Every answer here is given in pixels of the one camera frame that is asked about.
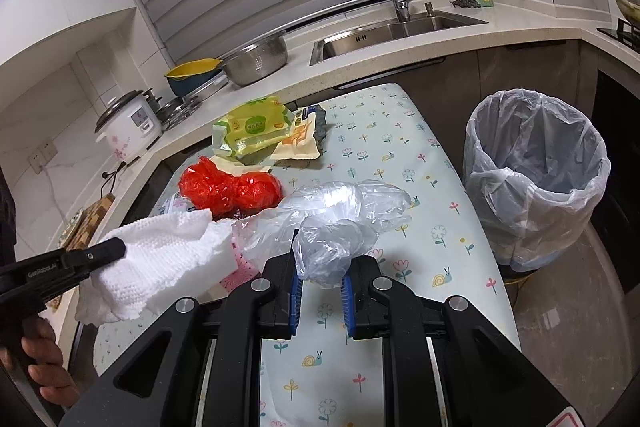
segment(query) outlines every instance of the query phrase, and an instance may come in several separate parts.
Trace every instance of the rice cooker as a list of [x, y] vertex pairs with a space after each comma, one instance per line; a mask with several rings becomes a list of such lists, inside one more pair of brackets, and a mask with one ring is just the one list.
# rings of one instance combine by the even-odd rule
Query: rice cooker
[[98, 118], [96, 142], [106, 139], [113, 155], [127, 164], [142, 156], [162, 134], [162, 126], [142, 91], [113, 100]]

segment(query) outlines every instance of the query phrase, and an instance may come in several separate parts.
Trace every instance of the rice cooker lid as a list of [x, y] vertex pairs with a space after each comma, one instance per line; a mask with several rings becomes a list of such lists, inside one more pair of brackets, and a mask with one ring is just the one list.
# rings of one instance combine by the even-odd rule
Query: rice cooker lid
[[127, 105], [127, 103], [131, 102], [131, 100], [139, 94], [142, 94], [142, 91], [129, 91], [119, 97], [119, 99], [114, 100], [113, 103], [107, 107], [107, 110], [102, 113], [100, 118], [98, 118], [98, 122], [95, 125], [95, 132], [100, 131], [100, 129], [102, 129], [107, 122], [111, 120], [111, 118], [116, 116]]

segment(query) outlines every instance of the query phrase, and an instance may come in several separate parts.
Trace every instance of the red plastic bag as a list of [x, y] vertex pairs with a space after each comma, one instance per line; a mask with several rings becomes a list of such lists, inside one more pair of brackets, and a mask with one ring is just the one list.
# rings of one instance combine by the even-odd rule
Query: red plastic bag
[[180, 194], [189, 198], [193, 206], [208, 208], [214, 218], [232, 214], [236, 210], [252, 215], [280, 203], [280, 182], [266, 172], [248, 172], [232, 176], [220, 171], [206, 156], [191, 165], [180, 176]]

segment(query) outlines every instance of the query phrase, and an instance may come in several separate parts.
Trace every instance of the red and white sticker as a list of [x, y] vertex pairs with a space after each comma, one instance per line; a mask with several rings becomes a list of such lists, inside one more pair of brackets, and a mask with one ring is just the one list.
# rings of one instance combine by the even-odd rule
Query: red and white sticker
[[584, 427], [573, 407], [567, 407], [546, 427]]

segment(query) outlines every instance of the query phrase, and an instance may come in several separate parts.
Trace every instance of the silver bolt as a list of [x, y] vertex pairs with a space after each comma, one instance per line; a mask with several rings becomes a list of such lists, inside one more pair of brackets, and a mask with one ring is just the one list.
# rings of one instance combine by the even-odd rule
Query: silver bolt
[[257, 292], [264, 292], [265, 290], [268, 290], [270, 286], [271, 283], [269, 280], [262, 277], [251, 281], [251, 289]]
[[373, 288], [376, 290], [384, 291], [391, 288], [393, 281], [389, 277], [376, 277], [373, 279]]
[[464, 297], [455, 295], [449, 299], [449, 306], [451, 306], [451, 308], [453, 308], [457, 312], [463, 312], [464, 310], [469, 308], [469, 301]]
[[196, 306], [196, 303], [193, 302], [193, 299], [185, 297], [184, 299], [180, 299], [175, 303], [176, 311], [180, 313], [189, 313]]

